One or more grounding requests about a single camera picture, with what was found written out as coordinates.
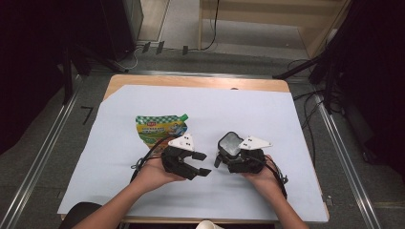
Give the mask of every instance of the metal frame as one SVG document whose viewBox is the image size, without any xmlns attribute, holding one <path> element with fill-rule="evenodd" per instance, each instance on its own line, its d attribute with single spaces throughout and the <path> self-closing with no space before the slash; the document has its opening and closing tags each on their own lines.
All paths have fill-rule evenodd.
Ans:
<svg viewBox="0 0 405 229">
<path fill-rule="evenodd" d="M 320 103 L 323 100 L 322 96 L 317 95 L 315 97 L 316 102 Z M 345 172 L 346 178 L 352 188 L 354 198 L 357 202 L 358 208 L 360 209 L 361 215 L 366 222 L 367 228 L 381 228 L 377 215 L 373 209 L 372 202 L 367 195 L 367 192 L 361 183 L 360 177 L 358 176 L 352 160 L 350 158 L 349 152 L 346 149 L 345 143 L 339 134 L 339 131 L 334 123 L 333 116 L 328 114 L 323 104 L 320 104 L 319 110 L 322 118 L 325 121 L 325 125 L 330 133 L 330 138 L 333 142 L 336 153 L 339 157 L 340 163 Z"/>
<path fill-rule="evenodd" d="M 227 73 L 179 73 L 179 72 L 158 72 L 158 71 L 139 71 L 133 72 L 131 74 L 146 74 L 146 75 L 182 75 L 182 76 L 204 76 L 204 77 L 231 77 L 231 78 L 253 78 L 253 79 L 271 79 L 270 75 L 248 75 L 248 74 L 227 74 Z M 288 83 L 303 83 L 308 82 L 302 77 L 291 78 Z M 20 188 L 15 194 L 11 206 L 3 218 L 0 229 L 3 228 L 14 228 L 24 207 L 29 200 L 33 188 L 47 163 L 47 160 L 52 152 L 53 146 L 56 143 L 61 130 L 64 127 L 66 120 L 75 104 L 77 94 L 80 91 L 83 80 L 78 75 L 75 79 L 76 89 L 72 98 L 66 105 L 63 105 L 59 115 L 56 118 L 51 130 L 49 131 L 41 149 L 35 161 L 32 164 L 31 169 L 27 173 L 24 181 L 22 182 Z M 317 102 L 320 102 L 323 98 L 321 96 L 316 96 Z M 346 146 L 338 132 L 336 124 L 334 123 L 332 115 L 329 115 L 325 107 L 321 104 L 320 106 L 321 115 L 325 121 L 325 125 L 330 133 L 330 138 L 336 149 L 336 153 L 340 159 L 343 170 L 346 174 L 348 182 L 352 188 L 354 197 L 360 209 L 360 212 L 366 222 L 368 228 L 381 228 L 378 218 L 375 214 L 371 201 L 364 189 L 360 178 L 352 164 L 349 153 Z"/>
<path fill-rule="evenodd" d="M 82 84 L 82 80 L 79 75 L 76 77 L 77 88 L 72 96 L 72 98 L 62 106 L 60 112 L 51 127 L 51 130 L 48 132 L 47 137 L 45 138 L 44 143 L 39 150 L 31 169 L 28 171 L 24 181 L 21 183 L 17 193 L 15 194 L 12 203 L 4 216 L 2 222 L 0 223 L 0 228 L 14 228 L 18 219 L 21 216 L 22 211 L 24 210 L 31 193 L 35 187 L 36 182 L 39 180 L 41 173 L 45 167 L 45 164 L 48 161 L 48 158 L 51 155 L 54 144 L 56 143 L 60 132 L 63 129 L 63 126 L 66 123 L 66 120 L 69 117 L 69 114 L 75 104 L 77 93 L 79 92 Z"/>
</svg>

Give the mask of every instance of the black stand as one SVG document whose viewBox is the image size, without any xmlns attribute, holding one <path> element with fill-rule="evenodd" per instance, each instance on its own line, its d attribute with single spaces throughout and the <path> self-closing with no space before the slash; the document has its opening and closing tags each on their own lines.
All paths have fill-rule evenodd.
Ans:
<svg viewBox="0 0 405 229">
<path fill-rule="evenodd" d="M 331 114 L 330 99 L 334 80 L 343 71 L 344 58 L 351 42 L 350 38 L 356 33 L 356 28 L 362 24 L 361 13 L 365 8 L 366 2 L 361 0 L 352 1 L 352 6 L 345 21 L 321 54 L 286 73 L 273 75 L 273 78 L 287 79 L 316 64 L 309 76 L 309 82 L 311 84 L 319 84 L 324 77 L 327 78 L 324 105 L 328 113 Z"/>
<path fill-rule="evenodd" d="M 73 95 L 73 82 L 72 82 L 72 64 L 75 65 L 79 74 L 89 75 L 91 71 L 90 65 L 87 63 L 83 54 L 92 57 L 98 63 L 109 68 L 114 73 L 126 73 L 127 71 L 121 67 L 111 63 L 107 59 L 97 55 L 91 50 L 81 47 L 79 45 L 66 45 L 63 51 L 63 75 L 65 83 L 65 97 L 63 104 L 67 104 Z"/>
</svg>

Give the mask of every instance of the table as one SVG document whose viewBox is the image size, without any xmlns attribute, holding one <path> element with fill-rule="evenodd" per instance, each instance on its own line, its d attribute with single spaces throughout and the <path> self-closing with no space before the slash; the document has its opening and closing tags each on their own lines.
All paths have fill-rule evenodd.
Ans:
<svg viewBox="0 0 405 229">
<path fill-rule="evenodd" d="M 246 102 L 252 102 L 254 107 L 248 109 Z M 272 114 L 268 114 L 268 107 L 273 109 Z M 189 115 L 187 132 L 194 136 L 196 151 L 207 154 L 203 162 L 187 162 L 213 171 L 208 177 L 170 183 L 143 196 L 123 221 L 186 223 L 210 219 L 215 223 L 270 223 L 277 220 L 248 181 L 231 175 L 225 166 L 214 168 L 217 142 L 226 130 L 244 137 L 250 134 L 271 139 L 273 152 L 265 150 L 265 153 L 271 154 L 288 175 L 290 182 L 286 189 L 290 204 L 305 221 L 328 221 L 328 210 L 285 81 L 173 75 L 113 76 L 58 214 L 63 218 L 80 201 L 104 204 L 128 184 L 133 173 L 131 165 L 147 152 L 136 134 L 135 114 L 182 113 Z M 241 116 L 273 120 L 239 122 Z"/>
<path fill-rule="evenodd" d="M 309 58 L 322 51 L 330 32 L 346 17 L 350 0 L 221 0 L 218 20 L 298 27 Z M 200 0 L 199 49 L 203 19 L 215 19 L 217 0 Z"/>
</svg>

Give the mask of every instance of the floor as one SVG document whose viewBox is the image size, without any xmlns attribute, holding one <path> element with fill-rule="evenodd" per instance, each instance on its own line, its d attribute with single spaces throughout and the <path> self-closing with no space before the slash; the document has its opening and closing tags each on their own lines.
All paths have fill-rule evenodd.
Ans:
<svg viewBox="0 0 405 229">
<path fill-rule="evenodd" d="M 248 78 L 271 78 L 272 75 L 285 72 L 289 64 L 290 68 L 299 64 L 299 62 L 292 62 L 293 60 L 307 58 L 294 28 L 274 27 L 272 34 L 262 34 L 262 30 L 259 29 L 257 36 L 266 35 L 267 39 L 261 41 L 262 43 L 259 41 L 249 43 L 252 41 L 252 36 L 243 36 L 246 33 L 241 30 L 254 30 L 254 27 L 247 24 L 228 25 L 229 28 L 239 27 L 232 31 L 227 29 L 226 23 L 223 22 L 219 23 L 218 37 L 213 51 L 190 52 L 188 55 L 182 55 L 183 45 L 186 44 L 189 47 L 196 45 L 196 22 L 195 18 L 190 18 L 182 20 L 184 26 L 180 26 L 176 23 L 179 22 L 176 16 L 179 16 L 180 11 L 186 13 L 194 10 L 196 2 L 198 0 L 170 1 L 160 41 L 165 41 L 165 48 L 174 50 L 165 50 L 158 55 L 155 54 L 155 48 L 146 53 L 137 52 L 138 64 L 135 68 L 128 70 L 129 73 L 147 71 L 161 74 L 188 73 L 193 76 L 199 73 L 223 73 Z M 186 6 L 188 10 L 181 10 L 181 6 Z M 205 24 L 210 30 L 209 21 Z M 208 36 L 207 33 L 204 39 L 206 43 L 210 41 Z M 125 66 L 133 66 L 135 63 L 134 57 L 120 62 Z M 22 198 L 20 208 L 17 208 L 18 211 L 15 212 L 11 224 L 6 225 L 3 221 L 0 228 L 57 228 L 60 224 L 60 217 L 56 213 L 57 208 L 86 145 L 87 136 L 96 118 L 97 108 L 113 75 L 108 69 L 95 62 L 92 62 L 92 66 L 90 76 L 79 76 L 75 80 L 76 94 L 75 99 L 71 101 L 71 106 L 61 105 L 63 99 L 63 90 L 61 90 L 50 100 L 48 106 L 32 123 L 17 145 L 0 156 L 1 218 L 12 206 L 12 200 L 18 198 L 18 190 L 24 184 L 24 180 L 31 178 L 34 184 L 25 198 Z M 313 86 L 308 83 L 308 76 L 309 71 L 306 71 L 288 79 L 288 86 L 293 96 L 313 91 Z M 316 102 L 315 99 L 311 100 L 309 107 L 313 107 Z M 297 114 L 303 122 L 304 100 L 297 100 L 295 104 Z M 86 122 L 89 110 L 84 107 L 94 108 Z M 61 117 L 60 112 L 66 112 L 67 116 Z M 345 163 L 342 163 L 345 160 L 339 153 L 341 150 L 336 146 L 330 129 L 326 125 L 328 123 L 326 120 L 330 120 L 329 118 L 336 125 L 338 136 L 344 143 L 343 151 L 347 153 L 355 174 L 373 205 L 379 224 L 377 227 L 372 227 L 365 220 L 364 212 L 359 208 L 356 190 L 351 183 L 352 177 L 348 176 Z M 53 129 L 54 121 L 57 119 L 61 120 L 57 138 L 48 139 L 47 134 Z M 324 117 L 322 110 L 319 110 L 312 117 L 310 124 L 316 146 L 316 174 L 330 212 L 328 223 L 312 223 L 310 227 L 403 227 L 405 225 L 403 217 L 405 216 L 405 187 L 400 175 L 388 166 L 364 162 L 361 148 L 343 115 L 333 114 Z M 308 129 L 303 131 L 309 151 L 313 152 L 309 131 Z M 52 143 L 50 148 L 42 148 L 45 141 Z M 27 176 L 32 165 L 37 161 L 35 158 L 41 154 L 46 163 L 36 171 L 38 177 Z"/>
</svg>

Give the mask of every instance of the snack bag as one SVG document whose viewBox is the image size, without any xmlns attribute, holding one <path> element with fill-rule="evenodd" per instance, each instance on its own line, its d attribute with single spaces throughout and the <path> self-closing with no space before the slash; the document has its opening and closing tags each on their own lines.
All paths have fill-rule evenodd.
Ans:
<svg viewBox="0 0 405 229">
<path fill-rule="evenodd" d="M 152 147 L 166 136 L 178 137 L 187 131 L 187 114 L 178 117 L 176 115 L 168 116 L 137 116 L 137 131 L 140 139 L 152 149 Z M 164 140 L 154 153 L 161 152 L 172 138 Z"/>
</svg>

